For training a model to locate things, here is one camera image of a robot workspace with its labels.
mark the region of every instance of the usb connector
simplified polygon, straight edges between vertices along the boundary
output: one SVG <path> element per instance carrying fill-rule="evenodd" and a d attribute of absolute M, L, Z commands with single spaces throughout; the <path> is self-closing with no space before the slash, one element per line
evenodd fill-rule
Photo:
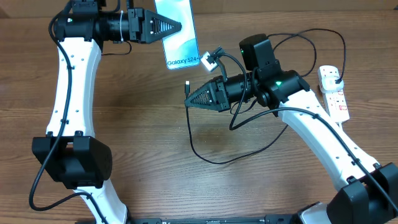
<path fill-rule="evenodd" d="M 188 98 L 190 92 L 190 85 L 189 85 L 189 81 L 185 81 L 185 96 Z"/>

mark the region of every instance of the power strip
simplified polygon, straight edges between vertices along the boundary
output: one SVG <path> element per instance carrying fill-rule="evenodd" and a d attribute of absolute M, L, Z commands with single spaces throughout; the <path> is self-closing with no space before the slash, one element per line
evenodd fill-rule
<path fill-rule="evenodd" d="M 323 65 L 318 69 L 318 77 L 326 112 L 341 127 L 341 123 L 349 120 L 347 102 L 343 91 L 344 83 L 325 86 L 325 83 L 340 77 L 338 69 L 331 65 Z"/>

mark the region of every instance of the plug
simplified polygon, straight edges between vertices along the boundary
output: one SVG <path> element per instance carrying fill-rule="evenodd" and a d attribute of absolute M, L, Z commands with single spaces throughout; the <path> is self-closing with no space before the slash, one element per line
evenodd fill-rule
<path fill-rule="evenodd" d="M 324 65 L 318 69 L 319 87 L 322 93 L 333 93 L 344 88 L 344 81 L 340 80 L 338 69 L 331 65 Z"/>
<path fill-rule="evenodd" d="M 217 64 L 214 60 L 213 60 L 212 63 L 210 63 L 210 62 L 208 61 L 209 57 L 210 57 L 210 53 L 209 53 L 209 52 L 206 52 L 206 53 L 204 53 L 203 56 L 201 57 L 200 61 L 202 62 L 202 64 L 204 64 L 204 66 L 206 67 L 206 69 L 207 69 L 209 72 L 212 72 L 212 71 L 214 71 L 214 70 L 218 67 L 218 64 Z"/>

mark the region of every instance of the white robotic arm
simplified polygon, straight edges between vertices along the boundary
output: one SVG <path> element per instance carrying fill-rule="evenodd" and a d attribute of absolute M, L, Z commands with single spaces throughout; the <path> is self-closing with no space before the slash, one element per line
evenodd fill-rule
<path fill-rule="evenodd" d="M 293 107 L 301 108 L 319 114 L 340 135 L 353 154 L 361 161 L 362 165 L 373 172 L 375 166 L 379 165 L 377 160 L 366 154 L 342 131 L 319 104 L 312 90 L 301 90 L 288 97 L 288 101 L 280 103 L 279 108 Z M 319 120 L 310 115 L 298 111 L 280 111 L 279 116 L 283 122 L 288 124 L 304 140 L 313 153 L 318 157 L 328 172 L 335 189 L 339 191 L 348 185 L 348 179 L 354 177 L 361 179 L 365 176 L 363 171 L 355 164 L 351 156 L 331 133 L 331 131 Z"/>
<path fill-rule="evenodd" d="M 78 187 L 74 192 L 87 192 L 91 194 L 98 204 L 98 208 L 104 215 L 106 221 L 109 224 L 125 224 L 129 218 L 129 212 L 127 206 L 120 201 L 111 180 L 104 180 L 103 186 L 97 189 L 94 186 L 91 187 Z M 81 198 L 87 204 L 92 214 L 95 217 L 97 224 L 102 224 L 102 220 L 93 203 L 82 195 Z"/>
<path fill-rule="evenodd" d="M 68 125 L 62 136 L 74 136 L 81 131 L 84 136 L 95 137 L 93 126 L 93 98 L 95 75 L 101 60 L 102 51 L 93 40 L 85 41 L 83 37 L 65 38 L 60 43 L 69 56 L 73 68 L 72 90 L 68 110 Z M 58 136 L 62 114 L 65 107 L 68 88 L 67 63 L 63 54 L 59 54 L 59 73 L 55 105 L 46 133 Z"/>

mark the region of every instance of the white adapter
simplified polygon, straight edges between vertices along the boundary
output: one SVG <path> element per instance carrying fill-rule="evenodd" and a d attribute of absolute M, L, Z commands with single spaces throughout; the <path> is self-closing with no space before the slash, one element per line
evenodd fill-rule
<path fill-rule="evenodd" d="M 206 53 L 203 54 L 203 56 L 201 57 L 200 60 L 201 60 L 202 64 L 204 64 L 204 66 L 207 68 L 207 70 L 209 72 L 212 72 L 218 67 L 218 64 L 216 62 L 209 63 L 207 61 L 208 57 L 210 57 L 210 53 L 206 52 Z"/>
<path fill-rule="evenodd" d="M 344 88 L 344 81 L 337 83 L 340 78 L 338 69 L 331 65 L 323 65 L 318 69 L 319 87 L 322 93 L 332 93 Z"/>
<path fill-rule="evenodd" d="M 343 92 L 344 83 L 336 83 L 340 77 L 338 69 L 331 65 L 321 66 L 318 69 L 318 77 L 326 112 L 341 127 L 341 123 L 349 120 L 349 113 Z"/>

